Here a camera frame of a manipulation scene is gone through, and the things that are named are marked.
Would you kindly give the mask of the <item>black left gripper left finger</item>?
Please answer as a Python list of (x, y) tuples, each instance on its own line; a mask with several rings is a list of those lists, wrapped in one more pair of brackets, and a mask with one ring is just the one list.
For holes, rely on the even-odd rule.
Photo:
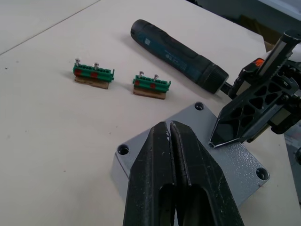
[(175, 187), (170, 134), (160, 122), (150, 129), (131, 167), (123, 225), (172, 226)]

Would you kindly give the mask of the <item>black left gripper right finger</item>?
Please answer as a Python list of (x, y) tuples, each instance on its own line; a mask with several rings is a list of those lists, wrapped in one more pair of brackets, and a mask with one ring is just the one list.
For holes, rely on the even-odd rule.
[(221, 167), (193, 130), (170, 124), (180, 226), (242, 226), (243, 220)]

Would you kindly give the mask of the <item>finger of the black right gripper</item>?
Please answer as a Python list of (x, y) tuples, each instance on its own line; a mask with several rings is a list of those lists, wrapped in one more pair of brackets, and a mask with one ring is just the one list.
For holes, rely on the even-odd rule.
[(288, 60), (292, 50), (301, 42), (301, 32), (287, 30), (279, 38), (272, 51), (266, 57), (264, 63), (258, 70), (260, 78), (271, 78), (277, 74), (280, 67)]
[(216, 148), (233, 142), (252, 142), (295, 92), (296, 81), (286, 77), (250, 86), (222, 108), (209, 144)]

